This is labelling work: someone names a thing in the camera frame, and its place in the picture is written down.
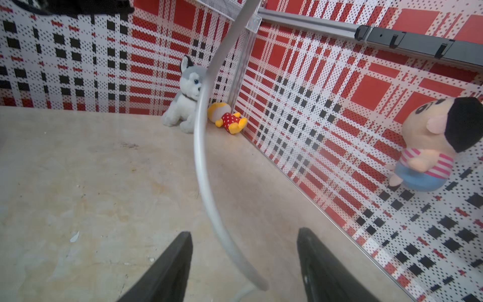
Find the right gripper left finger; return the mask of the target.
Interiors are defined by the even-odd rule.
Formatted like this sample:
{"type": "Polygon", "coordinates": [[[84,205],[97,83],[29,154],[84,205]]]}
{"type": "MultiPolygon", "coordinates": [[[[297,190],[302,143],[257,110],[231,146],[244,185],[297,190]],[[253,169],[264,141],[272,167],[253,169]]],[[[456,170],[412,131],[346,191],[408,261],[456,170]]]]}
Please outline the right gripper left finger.
{"type": "Polygon", "coordinates": [[[190,232],[181,232],[118,301],[183,301],[193,253],[190,232]]]}

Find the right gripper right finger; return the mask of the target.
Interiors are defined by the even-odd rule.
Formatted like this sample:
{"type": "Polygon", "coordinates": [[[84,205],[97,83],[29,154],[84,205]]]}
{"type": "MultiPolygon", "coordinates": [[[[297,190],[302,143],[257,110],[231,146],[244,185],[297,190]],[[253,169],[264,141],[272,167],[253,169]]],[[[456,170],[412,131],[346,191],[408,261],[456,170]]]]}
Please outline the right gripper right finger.
{"type": "Polygon", "coordinates": [[[378,301],[309,228],[300,228],[297,248],[307,300],[378,301]]]}

